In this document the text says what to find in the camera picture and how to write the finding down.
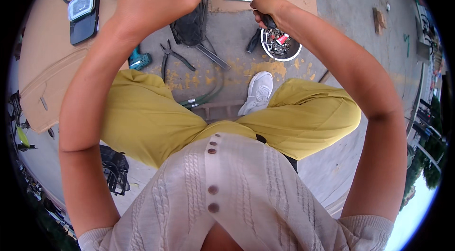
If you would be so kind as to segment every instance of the shirt sleeve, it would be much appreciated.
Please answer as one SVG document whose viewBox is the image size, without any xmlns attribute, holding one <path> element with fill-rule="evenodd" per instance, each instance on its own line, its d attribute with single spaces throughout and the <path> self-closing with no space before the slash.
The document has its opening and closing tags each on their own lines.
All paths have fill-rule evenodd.
<svg viewBox="0 0 455 251">
<path fill-rule="evenodd" d="M 383 250 L 394 228 L 393 222 L 377 215 L 354 215 L 337 221 L 352 251 Z"/>
<path fill-rule="evenodd" d="M 112 227 L 97 228 L 89 230 L 83 233 L 79 239 L 79 247 L 81 251 L 105 251 L 105 247 L 101 246 L 101 242 L 107 238 L 111 237 Z"/>
</svg>

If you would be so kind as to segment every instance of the person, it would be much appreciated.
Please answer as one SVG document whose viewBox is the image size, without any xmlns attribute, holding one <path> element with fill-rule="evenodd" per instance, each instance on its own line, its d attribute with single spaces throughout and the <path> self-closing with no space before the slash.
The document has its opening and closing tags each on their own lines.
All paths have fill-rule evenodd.
<svg viewBox="0 0 455 251">
<path fill-rule="evenodd" d="M 344 89 L 288 79 L 271 96 L 258 73 L 236 122 L 207 125 L 161 78 L 118 72 L 149 34 L 200 0 L 117 0 L 65 94 L 59 158 L 65 204 L 82 250 L 380 250 L 404 192 L 403 108 L 383 67 L 322 19 L 286 0 L 254 0 Z M 299 160 L 368 119 L 341 218 L 333 219 L 283 156 Z M 120 217 L 99 141 L 158 169 Z"/>
</svg>

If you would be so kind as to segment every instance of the metal bowl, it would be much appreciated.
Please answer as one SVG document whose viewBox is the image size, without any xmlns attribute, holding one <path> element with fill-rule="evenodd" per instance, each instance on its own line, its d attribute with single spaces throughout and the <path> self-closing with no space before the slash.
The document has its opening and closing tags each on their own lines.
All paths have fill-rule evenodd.
<svg viewBox="0 0 455 251">
<path fill-rule="evenodd" d="M 274 55 L 274 54 L 272 54 L 267 49 L 267 41 L 266 41 L 266 36 L 265 36 L 265 30 L 266 29 L 264 29 L 264 28 L 261 30 L 261 45 L 262 45 L 262 48 L 264 49 L 264 51 L 267 53 L 267 55 L 269 57 L 275 59 L 276 61 L 292 61 L 293 59 L 295 59 L 295 57 L 297 57 L 297 55 L 302 50 L 302 44 L 300 44 L 299 42 L 297 42 L 296 40 L 291 38 L 291 40 L 289 40 L 290 49 L 289 49 L 289 51 L 287 51 L 286 54 L 284 54 L 284 55 Z"/>
</svg>

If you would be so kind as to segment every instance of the black strap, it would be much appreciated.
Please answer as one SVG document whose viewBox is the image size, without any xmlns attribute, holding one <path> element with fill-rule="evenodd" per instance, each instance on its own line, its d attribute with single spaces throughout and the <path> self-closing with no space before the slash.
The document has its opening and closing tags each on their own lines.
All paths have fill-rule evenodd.
<svg viewBox="0 0 455 251">
<path fill-rule="evenodd" d="M 265 137 L 263 137 L 262 135 L 260 135 L 260 134 L 256 134 L 256 140 L 258 140 L 258 141 L 260 141 L 260 142 L 262 142 L 262 143 L 267 143 L 267 139 L 266 139 Z M 299 173 L 297 172 L 297 160 L 295 160 L 295 159 L 293 159 L 293 158 L 291 158 L 291 157 L 288 157 L 288 156 L 285 155 L 285 154 L 283 154 L 283 155 L 284 155 L 284 156 L 287 158 L 287 160 L 291 163 L 291 165 L 292 165 L 292 167 L 294 168 L 295 172 L 296 172 L 297 174 L 299 174 Z"/>
</svg>

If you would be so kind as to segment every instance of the white knit sweater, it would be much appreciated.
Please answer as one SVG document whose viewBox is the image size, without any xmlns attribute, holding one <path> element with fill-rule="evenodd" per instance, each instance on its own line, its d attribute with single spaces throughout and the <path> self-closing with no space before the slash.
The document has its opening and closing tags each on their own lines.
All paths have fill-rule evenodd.
<svg viewBox="0 0 455 251">
<path fill-rule="evenodd" d="M 281 153 L 219 133 L 170 156 L 113 228 L 79 245 L 198 251 L 215 221 L 244 250 L 382 250 L 393 229 L 373 215 L 334 220 Z"/>
</svg>

